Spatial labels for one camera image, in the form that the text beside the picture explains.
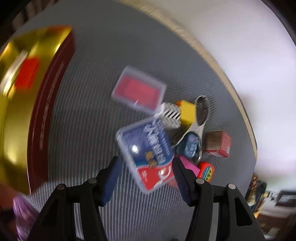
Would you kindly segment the pink rectangular block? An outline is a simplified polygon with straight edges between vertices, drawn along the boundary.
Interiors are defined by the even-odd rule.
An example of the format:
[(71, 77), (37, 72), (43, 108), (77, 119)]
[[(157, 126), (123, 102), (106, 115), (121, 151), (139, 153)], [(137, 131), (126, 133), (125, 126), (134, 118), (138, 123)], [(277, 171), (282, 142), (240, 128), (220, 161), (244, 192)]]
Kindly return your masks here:
[(189, 161), (184, 156), (177, 155), (176, 157), (178, 157), (181, 160), (181, 162), (183, 163), (186, 169), (191, 170), (196, 177), (198, 176), (198, 174), (200, 173), (200, 169), (196, 165), (194, 165), (191, 161)]

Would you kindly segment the clear case with red cards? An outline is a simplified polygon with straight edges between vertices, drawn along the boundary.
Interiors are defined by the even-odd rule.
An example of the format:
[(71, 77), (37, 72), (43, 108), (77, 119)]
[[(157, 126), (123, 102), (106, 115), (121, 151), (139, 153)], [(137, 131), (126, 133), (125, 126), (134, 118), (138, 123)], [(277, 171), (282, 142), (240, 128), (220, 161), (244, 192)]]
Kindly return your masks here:
[(134, 110), (154, 115), (160, 110), (167, 84), (132, 66), (122, 71), (111, 97)]

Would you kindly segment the red tape measure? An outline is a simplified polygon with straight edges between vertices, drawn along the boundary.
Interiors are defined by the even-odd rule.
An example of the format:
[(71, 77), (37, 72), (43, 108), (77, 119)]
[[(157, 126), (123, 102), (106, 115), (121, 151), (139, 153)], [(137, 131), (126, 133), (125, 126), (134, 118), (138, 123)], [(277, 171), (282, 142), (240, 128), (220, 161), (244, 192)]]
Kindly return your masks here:
[(208, 162), (200, 162), (198, 168), (200, 169), (198, 178), (202, 178), (210, 183), (215, 172), (214, 166)]

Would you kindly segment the yellow wooden cube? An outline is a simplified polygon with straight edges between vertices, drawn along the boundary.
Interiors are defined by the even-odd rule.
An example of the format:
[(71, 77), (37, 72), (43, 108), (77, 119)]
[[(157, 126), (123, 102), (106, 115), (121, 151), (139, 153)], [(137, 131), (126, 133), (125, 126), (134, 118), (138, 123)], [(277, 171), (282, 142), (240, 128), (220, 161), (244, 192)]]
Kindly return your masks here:
[(180, 121), (182, 126), (188, 126), (196, 121), (196, 105), (186, 100), (180, 100), (176, 103), (180, 108)]

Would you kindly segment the blue patterned small tin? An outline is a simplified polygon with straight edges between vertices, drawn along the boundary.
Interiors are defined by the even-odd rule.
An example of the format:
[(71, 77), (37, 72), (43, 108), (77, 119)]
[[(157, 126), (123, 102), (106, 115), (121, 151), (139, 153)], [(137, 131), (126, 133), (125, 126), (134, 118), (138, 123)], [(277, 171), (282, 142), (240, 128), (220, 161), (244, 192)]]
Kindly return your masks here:
[(194, 132), (188, 132), (176, 147), (176, 154), (187, 159), (199, 158), (201, 150), (200, 137)]

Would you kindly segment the cluttered side shelf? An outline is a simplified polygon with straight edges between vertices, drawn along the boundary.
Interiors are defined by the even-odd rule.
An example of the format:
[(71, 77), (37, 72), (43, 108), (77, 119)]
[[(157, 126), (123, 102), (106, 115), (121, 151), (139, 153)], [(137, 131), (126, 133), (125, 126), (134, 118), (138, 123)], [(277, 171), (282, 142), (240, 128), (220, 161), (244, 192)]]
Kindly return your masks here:
[(268, 184), (253, 174), (245, 200), (265, 235), (295, 230), (295, 190), (268, 190)]

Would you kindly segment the black white zigzag cube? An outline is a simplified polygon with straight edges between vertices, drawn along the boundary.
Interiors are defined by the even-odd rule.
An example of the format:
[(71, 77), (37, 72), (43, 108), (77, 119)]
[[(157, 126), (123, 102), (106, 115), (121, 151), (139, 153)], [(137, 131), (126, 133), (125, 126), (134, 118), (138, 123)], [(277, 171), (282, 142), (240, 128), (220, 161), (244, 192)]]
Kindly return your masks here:
[(163, 102), (154, 117), (160, 118), (167, 130), (177, 129), (181, 126), (181, 108), (176, 104)]

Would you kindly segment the grey honeycomb table mat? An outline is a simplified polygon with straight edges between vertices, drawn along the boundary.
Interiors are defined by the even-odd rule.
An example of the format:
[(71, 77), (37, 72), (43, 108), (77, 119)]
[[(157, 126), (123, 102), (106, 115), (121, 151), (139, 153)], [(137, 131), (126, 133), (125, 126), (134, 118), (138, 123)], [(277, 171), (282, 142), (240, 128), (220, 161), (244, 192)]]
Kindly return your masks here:
[(234, 183), (242, 194), (256, 164), (244, 119), (231, 94), (211, 67), (175, 33), (147, 15), (115, 1), (60, 1), (17, 30), (70, 25), (76, 50), (61, 81), (49, 135), (49, 180), (27, 200), (41, 210), (59, 183), (82, 184), (120, 154), (119, 128), (147, 115), (111, 98), (126, 66), (167, 84), (164, 100), (208, 97), (205, 130), (225, 130), (230, 156), (204, 155), (216, 171), (212, 183)]

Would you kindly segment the red cardboard box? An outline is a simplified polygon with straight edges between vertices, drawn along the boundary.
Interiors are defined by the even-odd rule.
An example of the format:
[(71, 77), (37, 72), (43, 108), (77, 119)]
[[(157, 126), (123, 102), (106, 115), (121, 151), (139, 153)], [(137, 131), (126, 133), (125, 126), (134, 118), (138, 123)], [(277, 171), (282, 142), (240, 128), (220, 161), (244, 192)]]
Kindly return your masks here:
[(230, 155), (231, 137), (223, 130), (204, 134), (203, 151), (215, 156), (227, 158)]

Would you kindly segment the silver metal clip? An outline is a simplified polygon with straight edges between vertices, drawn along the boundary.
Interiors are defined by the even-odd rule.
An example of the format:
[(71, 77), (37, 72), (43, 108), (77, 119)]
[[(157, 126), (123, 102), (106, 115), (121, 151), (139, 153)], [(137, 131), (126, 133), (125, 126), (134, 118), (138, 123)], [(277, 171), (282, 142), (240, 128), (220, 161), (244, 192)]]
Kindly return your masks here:
[(206, 121), (210, 116), (210, 103), (207, 96), (200, 95), (198, 96), (194, 104), (196, 106), (196, 120), (192, 124), (185, 126), (181, 131), (171, 140), (171, 145), (175, 150), (179, 143), (183, 140), (187, 133), (195, 133), (199, 138), (198, 149), (192, 158), (194, 163), (198, 163), (202, 158), (202, 145), (203, 145), (203, 130)]

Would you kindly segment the blue red clear card box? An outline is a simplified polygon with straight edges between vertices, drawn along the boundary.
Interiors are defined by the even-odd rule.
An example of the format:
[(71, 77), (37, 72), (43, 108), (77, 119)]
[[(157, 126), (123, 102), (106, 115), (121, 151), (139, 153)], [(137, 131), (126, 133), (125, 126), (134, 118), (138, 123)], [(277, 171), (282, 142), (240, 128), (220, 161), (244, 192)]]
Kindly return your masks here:
[(141, 192), (148, 194), (174, 178), (175, 156), (160, 118), (146, 118), (120, 128), (116, 140)]

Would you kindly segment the gold red toffee tin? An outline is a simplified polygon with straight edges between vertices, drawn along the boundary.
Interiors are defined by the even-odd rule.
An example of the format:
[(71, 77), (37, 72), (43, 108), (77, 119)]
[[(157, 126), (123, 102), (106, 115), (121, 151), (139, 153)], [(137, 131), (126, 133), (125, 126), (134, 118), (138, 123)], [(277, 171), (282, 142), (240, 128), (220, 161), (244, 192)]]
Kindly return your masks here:
[[(51, 26), (11, 38), (1, 51), (1, 182), (24, 194), (48, 180), (48, 135), (55, 98), (74, 55), (70, 26)], [(16, 89), (26, 58), (38, 58), (31, 88)]]

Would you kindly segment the small red block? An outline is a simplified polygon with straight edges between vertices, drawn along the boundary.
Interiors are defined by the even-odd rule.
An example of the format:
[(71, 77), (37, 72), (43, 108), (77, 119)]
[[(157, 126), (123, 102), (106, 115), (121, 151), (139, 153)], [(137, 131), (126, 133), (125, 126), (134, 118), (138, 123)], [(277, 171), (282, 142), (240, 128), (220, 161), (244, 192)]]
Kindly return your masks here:
[(15, 81), (16, 89), (27, 90), (32, 87), (39, 69), (38, 58), (26, 58), (21, 64), (20, 71)]

